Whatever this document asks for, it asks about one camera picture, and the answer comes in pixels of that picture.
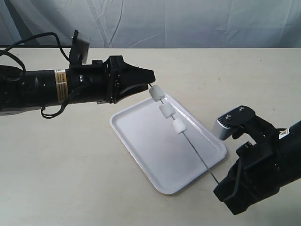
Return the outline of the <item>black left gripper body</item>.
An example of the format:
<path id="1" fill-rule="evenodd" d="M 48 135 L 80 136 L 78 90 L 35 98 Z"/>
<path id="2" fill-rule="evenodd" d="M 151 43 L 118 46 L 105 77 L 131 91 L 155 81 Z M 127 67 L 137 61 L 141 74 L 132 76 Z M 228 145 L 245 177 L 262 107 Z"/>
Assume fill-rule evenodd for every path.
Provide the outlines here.
<path id="1" fill-rule="evenodd" d="M 115 103 L 118 73 L 125 65 L 123 56 L 109 56 L 105 61 L 93 60 L 91 64 L 69 64 L 67 70 L 70 104 L 100 102 Z"/>

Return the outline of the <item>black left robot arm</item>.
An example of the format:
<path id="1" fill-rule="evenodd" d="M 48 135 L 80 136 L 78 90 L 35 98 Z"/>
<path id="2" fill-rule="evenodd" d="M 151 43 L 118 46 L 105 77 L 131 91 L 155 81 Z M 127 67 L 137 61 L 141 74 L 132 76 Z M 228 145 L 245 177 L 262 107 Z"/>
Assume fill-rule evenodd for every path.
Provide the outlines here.
<path id="1" fill-rule="evenodd" d="M 122 56 L 64 70 L 26 71 L 0 67 L 0 114 L 40 110 L 43 118 L 59 116 L 70 104 L 116 104 L 148 90 L 155 82 L 153 70 L 126 63 Z"/>

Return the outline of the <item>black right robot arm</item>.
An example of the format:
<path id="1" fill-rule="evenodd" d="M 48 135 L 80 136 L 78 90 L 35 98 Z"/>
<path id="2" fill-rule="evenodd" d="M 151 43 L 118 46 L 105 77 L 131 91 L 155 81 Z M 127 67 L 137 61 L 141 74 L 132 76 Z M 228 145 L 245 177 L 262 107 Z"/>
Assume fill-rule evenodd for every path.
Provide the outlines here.
<path id="1" fill-rule="evenodd" d="M 274 133 L 262 145 L 244 143 L 236 150 L 239 159 L 214 189 L 232 214 L 246 211 L 301 178 L 300 122 L 287 132 L 283 137 Z"/>

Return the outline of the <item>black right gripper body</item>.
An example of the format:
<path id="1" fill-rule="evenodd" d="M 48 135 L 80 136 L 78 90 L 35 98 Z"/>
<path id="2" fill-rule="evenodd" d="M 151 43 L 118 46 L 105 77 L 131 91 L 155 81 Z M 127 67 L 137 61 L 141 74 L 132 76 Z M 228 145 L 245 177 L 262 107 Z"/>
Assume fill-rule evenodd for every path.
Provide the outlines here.
<path id="1" fill-rule="evenodd" d="M 283 161 L 281 154 L 272 144 L 244 143 L 237 149 L 238 161 L 231 167 L 228 175 L 239 178 L 244 174 L 253 182 L 252 194 L 278 193 L 281 187 Z"/>

